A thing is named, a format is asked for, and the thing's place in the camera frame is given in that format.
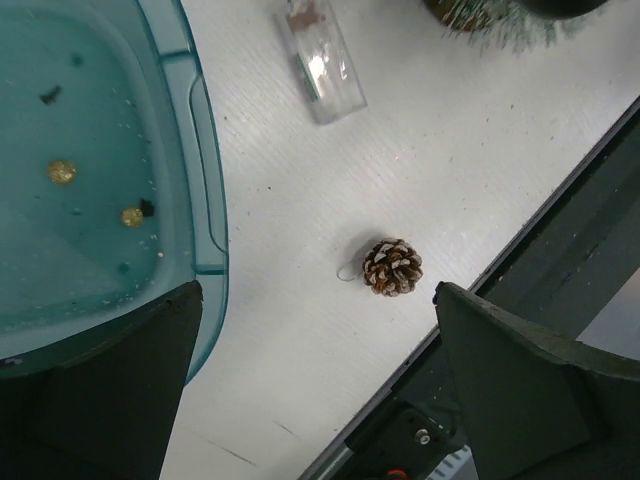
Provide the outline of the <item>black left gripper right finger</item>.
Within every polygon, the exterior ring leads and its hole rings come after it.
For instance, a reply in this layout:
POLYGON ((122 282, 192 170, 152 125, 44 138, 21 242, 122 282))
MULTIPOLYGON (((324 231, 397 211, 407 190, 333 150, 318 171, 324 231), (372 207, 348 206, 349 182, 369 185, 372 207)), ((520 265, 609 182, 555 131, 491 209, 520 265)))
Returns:
POLYGON ((434 305, 479 478, 638 478, 638 361, 454 283, 434 305))

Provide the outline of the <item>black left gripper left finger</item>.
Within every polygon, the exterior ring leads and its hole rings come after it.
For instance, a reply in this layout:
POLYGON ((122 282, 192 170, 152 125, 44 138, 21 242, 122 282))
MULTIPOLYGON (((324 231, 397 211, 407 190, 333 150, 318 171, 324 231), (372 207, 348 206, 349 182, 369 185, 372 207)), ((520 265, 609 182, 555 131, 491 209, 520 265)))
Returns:
POLYGON ((191 281, 64 340, 2 353, 2 478, 158 478, 202 311, 191 281))

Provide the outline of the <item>frosted pine cone ornament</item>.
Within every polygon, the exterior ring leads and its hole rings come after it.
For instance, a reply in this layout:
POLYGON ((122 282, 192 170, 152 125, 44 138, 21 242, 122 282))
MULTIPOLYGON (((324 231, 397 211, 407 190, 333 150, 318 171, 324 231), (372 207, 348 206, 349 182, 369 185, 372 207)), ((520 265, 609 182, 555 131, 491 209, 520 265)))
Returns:
POLYGON ((395 298, 415 291, 423 277, 422 258, 401 238, 383 238, 366 246, 340 266, 340 281, 361 280, 375 295, 395 298))

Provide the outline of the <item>teal transparent plastic bin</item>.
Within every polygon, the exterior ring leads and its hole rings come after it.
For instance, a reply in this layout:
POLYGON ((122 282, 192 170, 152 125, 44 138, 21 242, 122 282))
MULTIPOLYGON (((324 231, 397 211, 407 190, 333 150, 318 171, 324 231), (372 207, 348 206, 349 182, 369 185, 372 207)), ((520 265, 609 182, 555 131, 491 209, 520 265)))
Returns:
POLYGON ((194 279, 220 334, 228 223, 215 122, 178 1, 1 5, 1 354, 39 349, 194 279), (52 160, 77 169, 69 185, 52 160), (121 211, 139 207, 127 228, 121 211))

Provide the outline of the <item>small frosted green christmas tree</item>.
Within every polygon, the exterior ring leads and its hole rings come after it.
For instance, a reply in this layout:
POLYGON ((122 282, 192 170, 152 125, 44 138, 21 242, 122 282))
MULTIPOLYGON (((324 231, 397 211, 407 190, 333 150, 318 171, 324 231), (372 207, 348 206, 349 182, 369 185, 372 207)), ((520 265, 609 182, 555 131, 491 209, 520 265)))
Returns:
POLYGON ((482 49, 496 46, 521 53, 558 41, 554 21, 535 17, 515 1, 427 0, 424 4, 447 36, 466 35, 471 45, 482 49))

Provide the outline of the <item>clear battery box fairy lights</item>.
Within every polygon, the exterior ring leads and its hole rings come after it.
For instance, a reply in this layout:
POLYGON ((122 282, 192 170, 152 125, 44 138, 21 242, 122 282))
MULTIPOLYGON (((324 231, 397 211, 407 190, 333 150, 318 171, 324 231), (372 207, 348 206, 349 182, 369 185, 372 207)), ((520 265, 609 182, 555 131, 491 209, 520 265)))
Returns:
POLYGON ((286 1, 275 20, 316 123, 334 123, 367 106, 329 1, 286 1))

